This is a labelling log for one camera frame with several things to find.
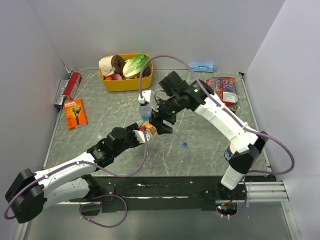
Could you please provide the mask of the orange drink bottle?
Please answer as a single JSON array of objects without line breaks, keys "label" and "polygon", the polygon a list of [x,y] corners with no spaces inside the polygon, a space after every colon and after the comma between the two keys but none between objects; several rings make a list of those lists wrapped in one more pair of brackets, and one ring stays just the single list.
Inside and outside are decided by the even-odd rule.
[{"label": "orange drink bottle", "polygon": [[144,122],[140,129],[149,131],[153,136],[157,133],[157,129],[151,123],[149,123],[149,121]]}]

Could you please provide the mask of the clear blue water bottle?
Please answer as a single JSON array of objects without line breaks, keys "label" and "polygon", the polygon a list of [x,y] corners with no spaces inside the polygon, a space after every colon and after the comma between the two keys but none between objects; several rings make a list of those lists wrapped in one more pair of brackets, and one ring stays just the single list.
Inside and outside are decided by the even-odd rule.
[{"label": "clear blue water bottle", "polygon": [[152,107],[149,104],[141,104],[139,106],[139,114],[144,122],[149,121],[152,115]]}]

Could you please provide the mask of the blue bottle cap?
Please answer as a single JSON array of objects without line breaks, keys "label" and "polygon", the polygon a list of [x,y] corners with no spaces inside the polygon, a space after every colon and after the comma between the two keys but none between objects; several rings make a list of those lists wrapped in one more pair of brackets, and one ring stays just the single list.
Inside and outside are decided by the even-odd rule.
[{"label": "blue bottle cap", "polygon": [[183,142],[183,143],[182,143],[182,147],[183,147],[183,148],[188,148],[188,147],[189,147],[189,144],[188,144],[187,142]]}]

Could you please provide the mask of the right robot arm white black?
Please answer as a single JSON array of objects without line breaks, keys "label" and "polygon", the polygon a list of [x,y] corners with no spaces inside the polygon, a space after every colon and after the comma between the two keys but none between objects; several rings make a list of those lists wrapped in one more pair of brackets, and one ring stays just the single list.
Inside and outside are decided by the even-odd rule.
[{"label": "right robot arm white black", "polygon": [[177,114],[188,109],[206,119],[229,140],[224,153],[229,166],[220,181],[218,193],[223,199],[230,199],[263,151],[267,139],[237,117],[204,81],[195,80],[189,84],[173,71],[159,84],[168,99],[156,99],[155,92],[151,90],[143,91],[139,97],[140,104],[150,104],[152,113],[149,121],[158,134],[172,133],[172,127],[164,121],[174,125]]}]

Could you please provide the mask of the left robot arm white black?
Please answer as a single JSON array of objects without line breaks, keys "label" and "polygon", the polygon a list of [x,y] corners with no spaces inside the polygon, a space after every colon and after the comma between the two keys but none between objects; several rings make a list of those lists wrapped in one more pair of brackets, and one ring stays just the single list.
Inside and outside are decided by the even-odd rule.
[{"label": "left robot arm white black", "polygon": [[5,194],[7,220],[20,224],[37,217],[44,209],[69,200],[95,200],[100,191],[92,173],[112,164],[124,151],[147,146],[153,134],[134,123],[125,128],[115,127],[105,138],[85,152],[52,168],[31,172],[21,171]]}]

